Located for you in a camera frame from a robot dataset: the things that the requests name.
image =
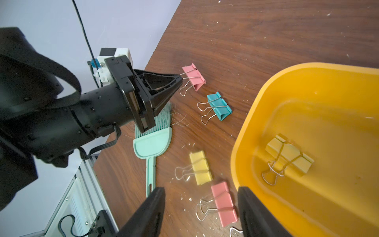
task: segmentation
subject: binder clip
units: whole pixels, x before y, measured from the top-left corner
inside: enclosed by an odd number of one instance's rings
[[[196,153],[190,153],[189,158],[191,159],[190,165],[184,168],[175,168],[175,178],[177,180],[185,179],[185,181],[188,181],[191,176],[195,176],[197,185],[202,185],[211,181],[212,175],[209,171],[209,166],[207,160],[205,159],[204,152],[199,151]],[[177,169],[182,170],[182,176],[180,178],[176,174]]]
[[[206,201],[200,199],[200,202],[196,205],[196,217],[199,221],[205,220],[209,214],[218,213],[220,217],[220,222],[222,227],[229,225],[230,223],[235,223],[238,221],[236,210],[232,202],[232,197],[229,193],[229,188],[226,182],[222,182],[211,186],[213,199]],[[202,207],[207,206],[209,203],[215,202],[216,208],[209,208],[203,211]],[[199,217],[197,210],[200,209],[201,213],[204,215],[202,219]]]
[[[202,85],[205,84],[205,79],[199,72],[199,70],[196,68],[195,64],[192,64],[191,66],[182,67],[184,70],[184,73],[180,74],[186,74],[187,77],[184,77],[183,79],[188,79],[188,82],[185,86],[179,89],[179,93],[181,96],[185,96],[187,91],[193,87],[195,91],[198,91]],[[186,88],[188,83],[191,83],[191,86],[182,94],[182,89]]]
[[[220,121],[224,120],[229,114],[232,113],[232,109],[229,107],[228,104],[226,104],[225,100],[221,97],[220,93],[217,92],[216,94],[210,94],[210,95],[207,95],[207,99],[208,99],[208,102],[206,103],[201,103],[199,102],[197,104],[197,107],[200,111],[206,111],[207,109],[210,108],[209,112],[206,114],[206,115],[203,115],[201,116],[200,120],[201,122],[206,125],[208,123],[208,121],[213,118],[214,116],[217,115],[218,119]],[[205,109],[201,109],[199,107],[199,104],[202,104],[202,105],[205,105],[205,104],[209,104],[210,106],[205,108]],[[211,112],[211,111],[214,111],[215,114],[212,115],[209,119],[207,119],[207,122],[203,122],[203,117],[206,117],[208,116],[208,114]]]
[[[306,174],[314,162],[312,158],[302,153],[297,147],[287,142],[279,135],[276,135],[267,144],[266,151],[273,157],[276,157],[275,160],[268,162],[269,169],[262,173],[263,180],[269,185],[275,185],[278,176],[283,177],[285,170],[290,164],[301,171],[302,174]],[[279,171],[274,169],[275,164],[277,164],[276,169],[278,169],[278,166],[282,166]],[[268,182],[265,178],[265,174],[270,171],[275,173],[275,180],[273,183]]]

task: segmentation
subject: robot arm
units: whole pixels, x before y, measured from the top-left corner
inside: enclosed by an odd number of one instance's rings
[[[130,121],[144,132],[155,126],[154,117],[182,85],[180,75],[134,70],[122,50],[102,52],[99,74],[106,86],[80,94],[72,75],[80,97],[74,93],[57,103],[63,88],[50,72],[65,68],[43,59],[18,28],[0,28],[0,210],[37,179],[33,155],[66,167],[74,149]],[[43,67],[25,63],[22,54],[36,55]],[[64,80],[61,75],[70,72],[57,74]]]

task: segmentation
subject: yellow plastic tub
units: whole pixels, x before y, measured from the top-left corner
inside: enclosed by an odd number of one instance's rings
[[[304,63],[271,77],[232,151],[236,188],[249,187],[294,236],[379,236],[379,69]],[[285,137],[314,162],[290,164],[274,186],[266,151]]]

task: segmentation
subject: teal binder clip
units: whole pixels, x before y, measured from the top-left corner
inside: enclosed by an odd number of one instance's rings
[[[225,100],[221,97],[220,93],[216,93],[216,94],[210,94],[210,95],[207,95],[207,99],[208,99],[208,102],[206,103],[201,103],[199,102],[197,104],[197,107],[200,111],[204,112],[206,111],[207,109],[210,108],[209,112],[206,114],[206,115],[203,115],[201,116],[201,122],[206,125],[208,123],[208,121],[213,118],[214,116],[217,115],[218,119],[220,121],[224,120],[229,114],[232,113],[232,109],[229,107],[229,105],[225,102]],[[205,108],[205,109],[201,109],[199,107],[199,104],[202,104],[202,105],[205,105],[205,104],[209,104],[210,106]],[[211,111],[214,111],[215,114],[212,115],[210,118],[207,119],[206,122],[203,122],[203,117],[206,117],[208,116],[208,114],[211,112]]]

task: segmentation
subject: pink binder clip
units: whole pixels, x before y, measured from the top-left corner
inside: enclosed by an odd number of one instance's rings
[[[216,185],[211,186],[213,199],[206,201],[200,199],[200,202],[196,205],[196,217],[199,221],[203,221],[207,215],[212,213],[218,213],[221,221],[222,227],[229,225],[230,223],[235,223],[238,221],[236,210],[232,202],[232,198],[229,193],[229,188],[226,182],[222,182]],[[210,202],[214,201],[216,208],[209,208],[206,211],[203,211],[202,206],[208,205]],[[204,215],[202,219],[199,218],[197,213],[198,206],[200,206],[200,211]]]
[[[183,77],[183,79],[188,79],[188,82],[186,83],[185,86],[179,89],[179,93],[181,96],[185,96],[187,91],[191,87],[193,87],[195,91],[198,91],[200,87],[205,84],[205,79],[201,75],[199,70],[196,68],[195,64],[192,64],[191,66],[187,66],[187,67],[182,67],[182,68],[184,70],[184,73],[182,73],[181,75],[186,74],[187,77]],[[186,88],[189,82],[191,82],[191,86],[184,92],[184,94],[182,94],[181,90]]]

